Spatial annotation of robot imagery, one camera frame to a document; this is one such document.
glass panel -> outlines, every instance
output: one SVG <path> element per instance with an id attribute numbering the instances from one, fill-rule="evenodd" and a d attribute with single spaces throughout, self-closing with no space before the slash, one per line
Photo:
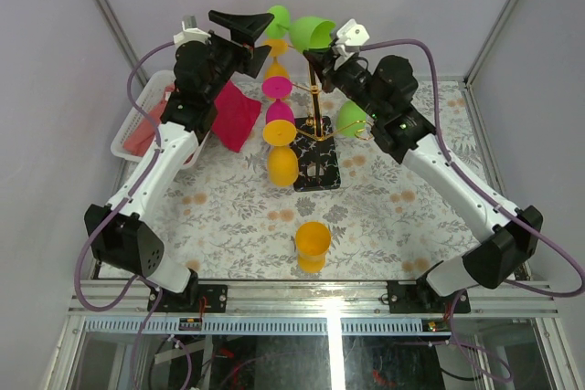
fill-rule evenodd
<path id="1" fill-rule="evenodd" d="M 510 365 L 514 381 L 485 378 L 459 348 L 429 339 L 384 335 L 183 335 L 193 370 L 187 388 L 201 390 L 288 390 L 291 388 L 368 390 L 553 389 L 531 321 L 458 321 L 461 342 L 480 345 Z M 187 376 L 184 352 L 162 335 L 144 336 L 135 355 L 139 386 L 131 381 L 133 335 L 88 333 L 77 373 L 78 390 L 180 389 Z M 474 349 L 465 352 L 496 376 L 505 368 Z"/>

red wire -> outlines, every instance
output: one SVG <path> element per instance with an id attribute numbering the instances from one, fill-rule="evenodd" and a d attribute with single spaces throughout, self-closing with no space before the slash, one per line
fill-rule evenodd
<path id="1" fill-rule="evenodd" d="M 205 314 L 205 308 L 207 307 L 207 297 L 203 296 L 199 299 L 199 319 L 203 323 L 203 314 Z"/>
<path id="2" fill-rule="evenodd" d="M 374 375 L 374 381 L 376 381 L 379 385 L 385 385 L 386 387 L 394 388 L 397 384 L 394 381 L 389 381 L 388 379 L 384 378 L 380 375 L 380 372 L 376 369 L 372 370 L 372 374 Z"/>

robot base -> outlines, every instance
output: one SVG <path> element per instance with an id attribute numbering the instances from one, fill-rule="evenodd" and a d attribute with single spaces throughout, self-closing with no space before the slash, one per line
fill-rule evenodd
<path id="1" fill-rule="evenodd" d="M 154 288 L 151 288 L 150 291 L 148 310 L 152 309 L 158 294 Z M 205 313 L 224 313 L 228 306 L 228 285 L 199 285 L 196 272 L 191 271 L 191 277 L 185 291 L 180 294 L 164 291 L 156 311 L 198 314 L 200 312 L 201 299 L 203 298 L 205 298 L 206 303 Z"/>

robotic arm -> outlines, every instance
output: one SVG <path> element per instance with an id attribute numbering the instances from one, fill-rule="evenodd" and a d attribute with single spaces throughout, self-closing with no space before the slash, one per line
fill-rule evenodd
<path id="1" fill-rule="evenodd" d="M 374 120 L 372 135 L 378 147 L 434 187 L 479 241 L 477 247 L 436 265 L 418 279 L 418 295 L 427 301 L 475 284 L 496 288 L 534 254 L 537 239 L 488 204 L 452 164 L 462 168 L 501 207 L 516 212 L 536 230 L 542 227 L 542 215 L 533 206 L 520 210 L 457 157 L 447 162 L 435 127 L 411 103 L 418 87 L 412 66 L 405 58 L 390 55 L 370 73 L 356 52 L 367 40 L 365 28 L 352 19 L 337 31 L 330 47 L 306 50 L 304 56 L 321 80 L 323 91 L 338 88 L 365 111 Z"/>
<path id="2" fill-rule="evenodd" d="M 164 243 L 148 226 L 154 206 L 185 160 L 200 153 L 217 115 L 214 99 L 231 76 L 239 72 L 255 78 L 271 50 L 268 46 L 254 48 L 254 43 L 272 21 L 272 14 L 233 16 L 210 11 L 209 19 L 228 28 L 231 40 L 198 29 L 194 18 L 184 19 L 183 31 L 175 36 L 175 91 L 158 127 L 160 147 L 153 142 L 106 206 L 92 205 L 85 214 L 86 228 L 92 233 L 113 206 L 127 199 L 92 242 L 93 256 L 152 281 L 187 307 L 198 306 L 197 274 L 170 259 Z M 136 184 L 139 189 L 131 196 L 129 191 Z"/>
<path id="3" fill-rule="evenodd" d="M 271 50 L 254 48 L 256 39 L 272 21 L 271 14 L 230 16 L 211 11 L 209 19 L 227 27 L 231 40 L 184 20 L 183 32 L 175 36 L 175 91 L 159 125 L 160 147 L 153 142 L 124 187 L 106 206 L 92 205 L 85 215 L 86 228 L 92 233 L 113 206 L 127 199 L 92 242 L 93 256 L 149 279 L 186 309 L 197 307 L 197 274 L 168 257 L 164 243 L 148 224 L 155 204 L 182 163 L 201 151 L 200 145 L 217 115 L 214 99 L 236 71 L 255 78 Z M 457 163 L 501 207 L 516 212 L 517 218 L 537 230 L 542 226 L 542 215 L 533 206 L 518 209 L 458 158 L 446 160 L 435 127 L 411 103 L 418 87 L 412 66 L 405 58 L 390 55 L 370 73 L 362 65 L 365 59 L 356 52 L 367 39 L 366 29 L 352 19 L 337 31 L 330 47 L 306 50 L 304 56 L 321 80 L 323 91 L 338 88 L 362 108 L 374 120 L 372 134 L 379 148 L 434 187 L 479 241 L 475 248 L 421 276 L 417 296 L 428 304 L 445 301 L 454 292 L 475 284 L 496 288 L 534 254 L 537 239 L 492 208 L 454 172 L 452 165 Z M 136 184 L 139 189 L 130 196 L 130 188 Z"/>

black stand base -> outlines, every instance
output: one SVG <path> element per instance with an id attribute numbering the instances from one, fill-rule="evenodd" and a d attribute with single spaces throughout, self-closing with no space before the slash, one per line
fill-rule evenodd
<path id="1" fill-rule="evenodd" d="M 294 120 L 296 128 L 304 132 L 314 132 L 314 127 L 307 124 L 308 118 Z M 331 119 L 323 117 L 324 133 L 333 132 Z M 298 133 L 291 148 L 299 159 L 299 178 L 294 182 L 296 192 L 327 191 L 341 185 L 341 175 L 337 164 L 335 140 L 317 142 Z"/>
<path id="2" fill-rule="evenodd" d="M 148 310 L 151 310 L 158 291 L 150 289 Z M 163 291 L 163 297 L 156 307 L 157 312 L 185 312 L 200 313 L 201 303 L 206 303 L 205 314 L 224 313 L 228 305 L 228 285 L 199 285 L 195 271 L 191 272 L 191 278 L 185 291 L 174 293 Z"/>
<path id="3" fill-rule="evenodd" d="M 387 284 L 388 305 L 390 313 L 393 314 L 443 314 L 446 306 L 452 304 L 457 295 L 455 292 L 451 296 L 439 297 L 431 290 L 431 287 L 415 281 L 388 280 Z M 471 311 L 467 291 L 464 291 L 455 306 L 454 313 L 469 314 Z"/>

